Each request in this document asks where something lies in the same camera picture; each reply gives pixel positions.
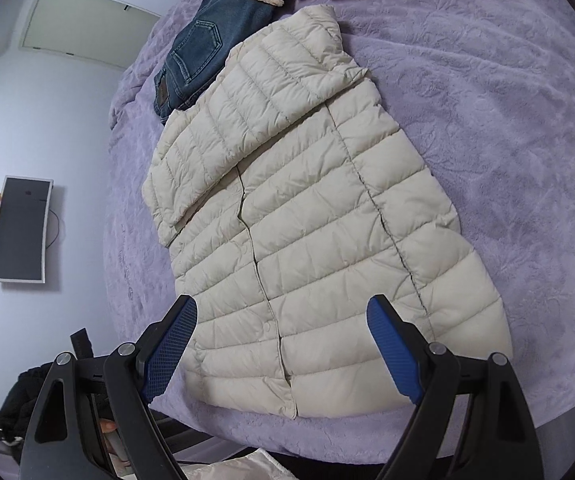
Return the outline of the white quilted sleeve forearm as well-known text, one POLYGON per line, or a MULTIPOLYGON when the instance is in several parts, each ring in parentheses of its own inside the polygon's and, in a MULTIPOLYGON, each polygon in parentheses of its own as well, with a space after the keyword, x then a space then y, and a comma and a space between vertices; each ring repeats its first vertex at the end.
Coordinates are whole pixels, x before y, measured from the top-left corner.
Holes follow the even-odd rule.
POLYGON ((181 465, 190 480, 296 480, 296 477, 262 448, 242 457, 208 465, 181 465))

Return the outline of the person's right hand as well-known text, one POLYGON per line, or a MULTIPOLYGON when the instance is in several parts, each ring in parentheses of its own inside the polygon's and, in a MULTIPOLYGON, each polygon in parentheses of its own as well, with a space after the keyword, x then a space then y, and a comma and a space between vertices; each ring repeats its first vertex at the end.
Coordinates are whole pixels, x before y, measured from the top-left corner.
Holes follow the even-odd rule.
POLYGON ((105 448, 116 471, 126 471, 131 466, 124 443, 118 434, 116 422, 102 418, 100 420, 101 433, 105 448))

